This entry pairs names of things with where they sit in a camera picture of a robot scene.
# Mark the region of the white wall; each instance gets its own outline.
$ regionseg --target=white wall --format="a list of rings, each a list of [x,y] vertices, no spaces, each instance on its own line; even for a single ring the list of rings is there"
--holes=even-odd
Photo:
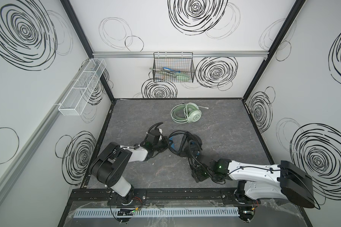
[[[265,28],[286,18],[294,2],[76,0],[71,4],[93,51],[140,51],[142,43],[136,37],[131,44],[128,38],[129,50],[125,47],[128,36],[139,37],[144,42],[144,51],[254,51],[262,50],[259,38]],[[180,12],[178,4],[191,4],[195,9],[185,7],[187,10]],[[182,26],[175,19],[183,19],[189,26]]]
[[[1,8],[0,179],[87,59],[59,0],[2,0]],[[59,116],[0,206],[0,226],[58,224],[109,106],[99,85],[82,116]],[[76,168],[67,171],[71,162]]]
[[[106,69],[115,98],[240,98],[245,94],[263,57],[212,57],[202,60],[193,59],[196,70],[193,83],[149,81],[153,79],[149,70],[153,67],[152,58],[109,58],[106,60]]]
[[[16,19],[22,33],[11,36],[17,30],[10,26],[0,30],[0,44],[6,48],[0,45],[0,128],[10,128],[0,129],[0,178],[87,59],[58,0],[35,0],[37,8],[3,0],[0,8],[8,3],[15,6],[4,7],[1,15]],[[32,24],[41,23],[31,27],[8,9],[32,18]]]
[[[281,28],[294,0],[96,0],[71,1],[83,30],[95,52],[99,51],[260,51],[268,50]],[[191,4],[181,12],[181,6]],[[201,61],[194,58],[194,66]],[[222,69],[221,63],[214,65]],[[242,97],[259,68],[262,58],[239,57],[237,74],[196,75],[193,83],[156,83],[157,98]],[[111,59],[107,70],[115,98],[148,98],[141,86],[149,79],[153,59]]]
[[[107,94],[96,103],[86,105],[88,114],[58,117],[0,206],[0,227],[58,225],[70,192],[82,182],[109,111]]]
[[[308,0],[296,20],[247,104],[274,161],[314,178],[312,225],[341,225],[341,0]]]

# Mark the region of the black wire basket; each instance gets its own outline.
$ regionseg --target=black wire basket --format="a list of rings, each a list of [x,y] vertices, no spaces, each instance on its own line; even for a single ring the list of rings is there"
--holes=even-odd
[[[195,66],[192,52],[155,52],[153,68],[154,82],[193,83]]]

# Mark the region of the white mesh shelf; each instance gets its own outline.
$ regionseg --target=white mesh shelf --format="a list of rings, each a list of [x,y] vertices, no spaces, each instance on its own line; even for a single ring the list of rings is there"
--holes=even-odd
[[[93,58],[86,63],[84,71],[58,108],[64,116],[79,116],[82,114],[105,67],[106,62],[103,58]]]

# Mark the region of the wire mesh basket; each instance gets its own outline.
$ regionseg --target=wire mesh basket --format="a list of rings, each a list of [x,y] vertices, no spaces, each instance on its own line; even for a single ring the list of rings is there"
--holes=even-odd
[[[58,108],[63,115],[79,116],[82,114],[105,67],[106,62],[103,58],[93,58],[86,63],[84,71]]]
[[[154,82],[193,83],[195,67],[192,52],[155,52],[153,68]]]

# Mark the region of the white cable tray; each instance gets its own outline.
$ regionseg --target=white cable tray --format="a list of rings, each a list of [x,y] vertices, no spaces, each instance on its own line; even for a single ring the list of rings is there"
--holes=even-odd
[[[112,208],[117,218],[120,208]],[[133,218],[158,218],[158,217],[221,217],[240,216],[237,207],[162,207],[142,208],[134,212]],[[74,213],[74,218],[112,218],[109,208],[80,208]]]
[[[58,108],[64,116],[79,116],[82,114],[105,67],[106,62],[103,58],[93,58],[86,63],[84,71]]]

